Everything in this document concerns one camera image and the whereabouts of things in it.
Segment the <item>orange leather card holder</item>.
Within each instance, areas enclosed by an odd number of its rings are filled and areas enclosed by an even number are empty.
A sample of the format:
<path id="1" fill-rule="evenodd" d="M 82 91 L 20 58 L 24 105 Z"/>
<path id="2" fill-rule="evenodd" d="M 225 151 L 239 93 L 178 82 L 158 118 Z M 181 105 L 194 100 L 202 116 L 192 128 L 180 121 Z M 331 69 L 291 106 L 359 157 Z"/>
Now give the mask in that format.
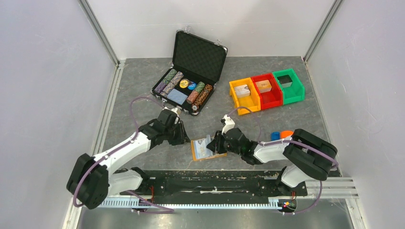
<path id="1" fill-rule="evenodd" d="M 200 138 L 191 141 L 191 151 L 193 161 L 201 161 L 227 156 L 227 153 L 219 154 L 207 148 L 208 144 L 212 142 L 212 140 L 213 137 L 211 135 L 206 135 L 205 138 Z"/>

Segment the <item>white portrait credit card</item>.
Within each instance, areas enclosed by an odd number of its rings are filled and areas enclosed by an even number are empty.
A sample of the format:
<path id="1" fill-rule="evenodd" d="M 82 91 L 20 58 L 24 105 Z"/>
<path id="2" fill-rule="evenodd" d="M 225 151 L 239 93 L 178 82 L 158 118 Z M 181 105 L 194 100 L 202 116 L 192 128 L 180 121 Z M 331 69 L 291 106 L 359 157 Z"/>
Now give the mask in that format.
<path id="1" fill-rule="evenodd" d="M 193 142 L 194 154 L 196 159 L 202 159 L 209 156 L 209 151 L 206 148 L 206 139 L 195 140 Z"/>

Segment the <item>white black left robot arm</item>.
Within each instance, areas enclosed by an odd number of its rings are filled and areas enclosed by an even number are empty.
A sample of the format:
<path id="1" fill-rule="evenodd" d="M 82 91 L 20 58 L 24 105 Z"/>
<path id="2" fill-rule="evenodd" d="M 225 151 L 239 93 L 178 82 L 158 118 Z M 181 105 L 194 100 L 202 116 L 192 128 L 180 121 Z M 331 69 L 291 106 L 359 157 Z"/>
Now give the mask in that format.
<path id="1" fill-rule="evenodd" d="M 90 156 L 82 154 L 76 161 L 66 189 L 74 196 L 77 207 L 98 207 L 107 197 L 127 191 L 145 194 L 150 188 L 150 177 L 142 169 L 119 169 L 154 147 L 167 141 L 171 146 L 190 142 L 178 108 L 165 107 L 159 116 L 138 128 L 128 139 L 113 148 Z"/>

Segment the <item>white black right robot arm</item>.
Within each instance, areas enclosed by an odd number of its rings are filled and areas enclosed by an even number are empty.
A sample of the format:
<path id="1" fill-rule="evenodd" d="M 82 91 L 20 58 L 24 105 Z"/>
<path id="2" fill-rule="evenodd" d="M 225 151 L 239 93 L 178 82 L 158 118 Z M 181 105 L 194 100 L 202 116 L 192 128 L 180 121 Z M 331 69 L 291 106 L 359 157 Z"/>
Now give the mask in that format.
<path id="1" fill-rule="evenodd" d="M 331 169 L 338 166 L 337 148 L 331 143 L 303 130 L 270 142 L 249 140 L 239 128 L 218 131 L 207 149 L 223 153 L 235 153 L 250 165 L 270 161 L 288 160 L 290 166 L 282 169 L 276 181 L 276 189 L 287 195 L 303 181 L 325 181 Z"/>

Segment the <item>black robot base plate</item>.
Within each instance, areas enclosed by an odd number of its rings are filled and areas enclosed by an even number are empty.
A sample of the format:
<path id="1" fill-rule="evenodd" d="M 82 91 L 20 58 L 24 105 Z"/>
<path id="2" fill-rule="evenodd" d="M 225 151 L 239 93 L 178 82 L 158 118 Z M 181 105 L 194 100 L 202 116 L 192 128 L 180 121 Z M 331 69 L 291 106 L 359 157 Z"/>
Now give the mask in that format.
<path id="1" fill-rule="evenodd" d="M 279 171 L 146 170 L 135 193 L 155 204 L 265 204 L 268 198 L 307 196 L 305 182 L 291 190 L 278 187 Z"/>

